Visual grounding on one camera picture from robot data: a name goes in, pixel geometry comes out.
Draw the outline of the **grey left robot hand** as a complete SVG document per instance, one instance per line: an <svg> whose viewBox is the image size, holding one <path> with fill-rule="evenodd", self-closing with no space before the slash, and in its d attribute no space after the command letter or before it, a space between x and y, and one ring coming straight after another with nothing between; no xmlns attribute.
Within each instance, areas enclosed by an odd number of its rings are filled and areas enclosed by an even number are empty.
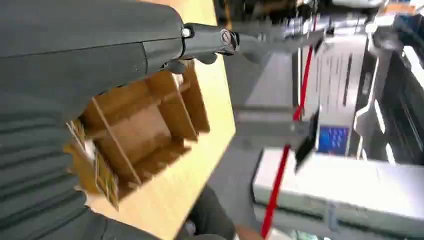
<svg viewBox="0 0 424 240"><path fill-rule="evenodd" d="M177 61L233 55L237 33L136 0L3 0L0 118L77 116L89 99Z"/></svg>

